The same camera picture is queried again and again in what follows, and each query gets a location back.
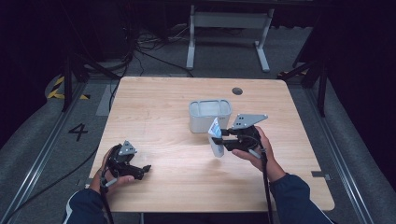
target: yellow tape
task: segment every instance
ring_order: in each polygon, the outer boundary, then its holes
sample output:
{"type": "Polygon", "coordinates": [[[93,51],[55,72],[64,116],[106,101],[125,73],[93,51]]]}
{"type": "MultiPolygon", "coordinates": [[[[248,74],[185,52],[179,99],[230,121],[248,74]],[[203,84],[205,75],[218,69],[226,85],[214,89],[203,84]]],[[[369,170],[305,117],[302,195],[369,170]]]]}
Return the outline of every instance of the yellow tape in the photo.
{"type": "MultiPolygon", "coordinates": [[[[64,82],[64,76],[60,75],[59,78],[56,80],[55,84],[52,87],[52,91],[49,93],[47,98],[56,98],[56,99],[64,99],[64,94],[57,93],[59,87],[61,87],[62,83],[64,82]]],[[[82,94],[79,99],[81,100],[89,100],[91,98],[88,94],[82,94]]]]}

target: wooden table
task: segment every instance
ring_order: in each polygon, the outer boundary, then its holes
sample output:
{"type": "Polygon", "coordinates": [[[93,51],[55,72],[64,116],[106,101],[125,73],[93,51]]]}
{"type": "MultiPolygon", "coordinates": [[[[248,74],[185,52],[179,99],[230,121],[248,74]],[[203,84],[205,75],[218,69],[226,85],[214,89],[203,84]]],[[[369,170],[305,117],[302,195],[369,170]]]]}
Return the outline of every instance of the wooden table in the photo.
{"type": "Polygon", "coordinates": [[[282,80],[124,77],[117,91],[90,177],[105,153],[124,140],[138,150],[131,164],[151,170],[113,194],[114,212],[255,212],[266,211],[262,173],[250,162],[225,151],[216,158],[205,133],[189,128],[189,103],[227,99],[237,114],[267,114],[257,125],[269,137],[286,172],[300,176],[311,199],[323,210],[334,202],[304,126],[282,80]],[[243,94],[235,95],[238,87],[243,94]]]}

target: cable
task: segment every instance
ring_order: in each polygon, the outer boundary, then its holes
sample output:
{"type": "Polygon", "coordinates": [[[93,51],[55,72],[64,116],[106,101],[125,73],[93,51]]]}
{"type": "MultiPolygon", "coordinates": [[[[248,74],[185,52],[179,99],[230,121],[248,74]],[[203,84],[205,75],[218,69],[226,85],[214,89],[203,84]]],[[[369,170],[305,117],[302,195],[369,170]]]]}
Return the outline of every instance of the cable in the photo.
{"type": "MultiPolygon", "coordinates": [[[[125,77],[125,74],[126,74],[126,71],[128,70],[128,67],[129,67],[129,65],[126,64],[126,65],[125,65],[125,69],[124,69],[124,71],[123,71],[123,73],[122,73],[120,79],[123,78],[123,77],[125,77]]],[[[116,86],[116,88],[114,89],[114,91],[111,91],[111,83],[110,83],[110,92],[111,92],[111,95],[110,95],[110,100],[108,101],[108,111],[111,110],[111,105],[112,105],[112,102],[113,102],[114,94],[115,94],[115,92],[117,91],[117,89],[119,88],[119,85],[120,85],[120,81],[117,83],[117,86],[116,86]]]]}
{"type": "Polygon", "coordinates": [[[73,31],[75,32],[76,36],[78,37],[78,40],[79,40],[81,46],[84,48],[84,50],[85,50],[85,52],[87,53],[87,55],[88,55],[91,59],[93,59],[93,57],[91,56],[91,54],[90,54],[90,52],[88,51],[87,47],[85,46],[84,41],[83,41],[82,38],[81,38],[81,35],[78,33],[76,26],[74,25],[74,23],[72,22],[72,20],[71,20],[69,14],[67,13],[67,10],[66,10],[66,8],[64,7],[64,4],[62,3],[62,0],[58,0],[58,2],[60,3],[60,5],[61,5],[61,7],[62,7],[62,10],[64,11],[64,14],[66,15],[67,20],[69,21],[70,25],[72,26],[73,31]]]}
{"type": "Polygon", "coordinates": [[[261,146],[262,147],[262,142],[260,140],[256,139],[255,137],[250,136],[250,135],[241,134],[241,135],[239,135],[238,139],[239,138],[249,138],[249,139],[251,139],[251,140],[256,142],[256,144],[257,144],[256,146],[261,146]]]}
{"type": "Polygon", "coordinates": [[[267,176],[267,155],[265,153],[265,148],[262,146],[262,143],[260,143],[260,151],[262,152],[262,178],[264,180],[264,185],[265,185],[265,197],[267,200],[267,205],[268,205],[268,220],[270,221],[270,224],[274,223],[274,218],[273,218],[273,210],[272,210],[272,205],[271,205],[271,197],[270,197],[270,185],[268,183],[268,176],[267,176]]]}
{"type": "Polygon", "coordinates": [[[168,41],[166,43],[164,43],[160,38],[153,36],[152,38],[147,38],[147,39],[143,39],[143,40],[138,40],[137,44],[139,44],[139,48],[141,49],[147,49],[147,50],[157,50],[157,49],[161,49],[164,46],[167,45],[171,45],[176,43],[177,41],[180,40],[186,40],[189,41],[189,39],[184,38],[183,33],[188,30],[190,28],[190,26],[186,26],[185,28],[183,28],[181,31],[179,31],[176,35],[173,36],[169,36],[167,39],[168,41]],[[153,43],[153,47],[151,48],[143,48],[142,46],[140,46],[141,44],[147,44],[147,43],[153,43]]]}
{"type": "Polygon", "coordinates": [[[192,73],[191,73],[187,68],[184,68],[184,67],[179,66],[179,65],[174,64],[174,63],[166,62],[166,61],[164,61],[164,60],[162,60],[162,59],[159,59],[159,58],[156,58],[156,57],[154,57],[154,56],[152,56],[152,55],[149,55],[149,54],[147,54],[146,52],[143,52],[143,51],[141,51],[141,50],[139,50],[139,49],[137,49],[136,51],[140,52],[141,54],[145,54],[145,55],[149,56],[150,58],[153,58],[153,59],[155,59],[155,60],[158,60],[158,61],[160,61],[160,62],[162,62],[162,63],[167,63],[167,64],[172,65],[172,66],[174,66],[174,67],[178,67],[178,68],[184,70],[185,72],[187,72],[187,74],[188,74],[190,77],[194,77],[194,76],[192,75],[192,73]]]}
{"type": "Polygon", "coordinates": [[[145,69],[143,68],[142,61],[140,61],[140,59],[136,55],[134,55],[134,57],[139,61],[139,66],[140,66],[140,69],[142,70],[139,74],[139,76],[141,77],[143,75],[143,73],[145,72],[145,69]]]}
{"type": "Polygon", "coordinates": [[[58,184],[59,182],[61,182],[62,180],[66,179],[68,176],[70,176],[71,174],[73,174],[76,170],[78,170],[81,166],[83,166],[88,160],[91,159],[91,157],[96,153],[96,151],[98,150],[99,146],[95,148],[95,150],[90,154],[90,156],[85,159],[85,161],[83,161],[78,167],[76,167],[74,170],[70,171],[69,173],[67,173],[66,175],[62,176],[61,178],[59,178],[58,180],[56,180],[55,182],[53,182],[52,184],[48,185],[47,187],[43,188],[42,190],[40,190],[38,193],[36,193],[35,195],[33,195],[32,197],[30,197],[28,200],[26,200],[26,202],[24,202],[23,204],[21,204],[20,206],[18,206],[7,218],[6,221],[4,222],[5,224],[7,224],[9,222],[9,220],[12,218],[12,216],[14,216],[18,211],[20,211],[25,205],[27,205],[28,203],[30,203],[32,200],[34,200],[36,197],[40,196],[42,193],[44,193],[45,191],[49,190],[50,188],[52,188],[53,186],[55,186],[56,184],[58,184]]]}
{"type": "MultiPolygon", "coordinates": [[[[120,64],[116,64],[116,65],[114,65],[114,66],[105,67],[105,69],[107,69],[107,70],[109,70],[109,71],[115,71],[115,70],[121,69],[121,68],[125,67],[126,64],[130,63],[131,60],[128,60],[128,61],[126,61],[126,62],[122,62],[122,63],[120,63],[120,64]]],[[[89,73],[101,73],[100,71],[98,71],[98,70],[96,70],[96,69],[94,69],[94,68],[86,68],[86,70],[87,70],[89,73]]]]}
{"type": "Polygon", "coordinates": [[[110,206],[108,205],[108,201],[107,201],[107,197],[106,197],[108,188],[106,186],[106,182],[107,181],[106,181],[105,175],[106,175],[106,172],[108,171],[108,166],[107,166],[108,165],[108,158],[113,154],[113,151],[114,151],[115,147],[120,147],[120,145],[114,146],[113,148],[110,149],[110,152],[107,154],[107,158],[106,158],[106,161],[105,161],[105,166],[104,166],[104,168],[102,170],[102,173],[100,175],[100,196],[101,196],[102,202],[103,202],[103,204],[105,206],[105,209],[106,209],[106,212],[107,212],[108,221],[110,222],[110,224],[114,224],[114,220],[113,220],[113,216],[111,214],[110,206]]]}

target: printed number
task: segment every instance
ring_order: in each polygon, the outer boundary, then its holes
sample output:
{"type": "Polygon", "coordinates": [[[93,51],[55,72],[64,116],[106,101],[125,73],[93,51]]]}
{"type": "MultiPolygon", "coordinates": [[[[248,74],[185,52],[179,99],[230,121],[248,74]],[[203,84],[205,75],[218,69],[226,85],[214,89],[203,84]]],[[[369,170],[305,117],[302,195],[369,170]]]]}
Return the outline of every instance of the printed number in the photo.
{"type": "Polygon", "coordinates": [[[88,131],[84,131],[84,128],[85,128],[85,124],[80,123],[76,128],[71,129],[71,130],[69,131],[69,133],[78,133],[77,141],[79,141],[79,139],[81,138],[81,135],[82,135],[83,133],[87,133],[87,132],[88,132],[88,131]]]}

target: blue sleeve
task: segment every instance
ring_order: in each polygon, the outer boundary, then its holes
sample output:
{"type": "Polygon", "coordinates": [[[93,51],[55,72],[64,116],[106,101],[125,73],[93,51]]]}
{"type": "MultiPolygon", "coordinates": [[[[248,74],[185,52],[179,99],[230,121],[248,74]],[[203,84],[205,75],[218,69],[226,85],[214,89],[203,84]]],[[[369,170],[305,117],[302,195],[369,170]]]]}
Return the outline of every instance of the blue sleeve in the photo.
{"type": "Polygon", "coordinates": [[[102,207],[101,196],[96,191],[92,189],[78,191],[67,202],[63,224],[105,224],[107,220],[102,207]]]}
{"type": "Polygon", "coordinates": [[[270,185],[281,223],[332,223],[310,200],[309,186],[297,175],[286,174],[270,185]]]}

